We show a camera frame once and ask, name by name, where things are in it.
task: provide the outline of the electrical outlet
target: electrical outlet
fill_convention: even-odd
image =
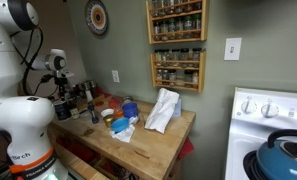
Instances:
[[[224,60],[239,60],[240,48],[241,48],[241,38],[226,39]]]
[[[112,73],[112,80],[114,82],[118,82],[119,83],[120,81],[119,81],[118,71],[117,70],[112,70],[111,73]]]

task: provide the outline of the light switch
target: light switch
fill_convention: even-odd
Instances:
[[[227,38],[224,60],[239,60],[242,38]]]

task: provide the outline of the white cloth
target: white cloth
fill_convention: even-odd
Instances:
[[[123,142],[130,142],[130,138],[132,134],[135,132],[135,127],[133,125],[129,125],[129,127],[117,134],[115,134],[115,131],[110,131],[110,135],[113,138],[119,139],[120,141]]]
[[[161,88],[159,90],[157,103],[147,118],[145,128],[156,129],[157,131],[164,133],[165,128],[174,113],[178,99],[178,93]]]

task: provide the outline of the stove control knob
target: stove control knob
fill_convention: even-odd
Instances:
[[[273,104],[266,104],[261,108],[261,113],[266,117],[266,118],[272,118],[278,115],[279,109],[277,106]]]
[[[246,114],[251,114],[257,110],[257,105],[253,101],[244,102],[241,109]]]

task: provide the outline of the white bowl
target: white bowl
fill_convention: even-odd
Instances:
[[[105,109],[105,110],[101,111],[100,114],[101,114],[102,117],[105,117],[105,116],[107,116],[109,114],[113,114],[113,113],[114,113],[113,109]]]

